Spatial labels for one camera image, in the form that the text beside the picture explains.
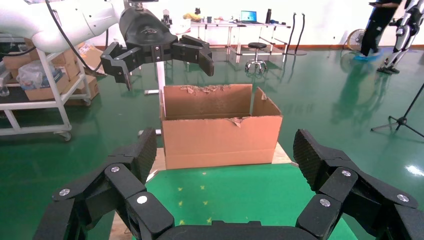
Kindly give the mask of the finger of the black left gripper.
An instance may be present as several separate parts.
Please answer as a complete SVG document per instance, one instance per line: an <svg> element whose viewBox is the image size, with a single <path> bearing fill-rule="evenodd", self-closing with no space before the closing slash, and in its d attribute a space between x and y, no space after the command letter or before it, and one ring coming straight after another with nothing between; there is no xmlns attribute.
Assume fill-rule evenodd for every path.
<svg viewBox="0 0 424 240"><path fill-rule="evenodd" d="M142 48L126 48L117 41L112 42L101 54L100 62L104 73L113 76L116 83L132 89L130 73L142 65Z"/></svg>
<svg viewBox="0 0 424 240"><path fill-rule="evenodd" d="M214 75L215 66L210 44L201 39L182 35L171 45L171 57L174 60L198 64L209 77Z"/></svg>

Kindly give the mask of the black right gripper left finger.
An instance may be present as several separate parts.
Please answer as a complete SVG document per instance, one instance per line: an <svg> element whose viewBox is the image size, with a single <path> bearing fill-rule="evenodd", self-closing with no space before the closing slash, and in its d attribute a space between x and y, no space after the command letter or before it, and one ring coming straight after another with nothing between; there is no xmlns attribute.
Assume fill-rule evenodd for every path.
<svg viewBox="0 0 424 240"><path fill-rule="evenodd" d="M146 187L157 155L156 131L146 128L136 143L117 148L104 163L52 195L35 240L85 240L100 219L116 212L138 240L157 240L174 217Z"/></svg>

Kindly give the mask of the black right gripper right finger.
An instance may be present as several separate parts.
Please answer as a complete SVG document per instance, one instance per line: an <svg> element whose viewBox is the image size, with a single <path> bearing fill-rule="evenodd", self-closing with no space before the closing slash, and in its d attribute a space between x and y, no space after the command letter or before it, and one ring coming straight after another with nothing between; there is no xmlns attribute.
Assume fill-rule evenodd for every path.
<svg viewBox="0 0 424 240"><path fill-rule="evenodd" d="M314 192L296 227L330 237L342 215L377 240L421 240L424 213L408 193L362 171L342 150L323 146L305 129L295 133L293 157Z"/></svg>

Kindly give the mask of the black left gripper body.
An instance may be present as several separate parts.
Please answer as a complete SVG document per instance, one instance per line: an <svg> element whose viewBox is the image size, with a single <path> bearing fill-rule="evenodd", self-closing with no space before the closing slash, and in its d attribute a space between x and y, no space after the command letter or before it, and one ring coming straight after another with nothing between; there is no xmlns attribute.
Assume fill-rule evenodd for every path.
<svg viewBox="0 0 424 240"><path fill-rule="evenodd" d="M134 63L154 63L172 59L176 35L149 10L130 7L121 14L119 29Z"/></svg>

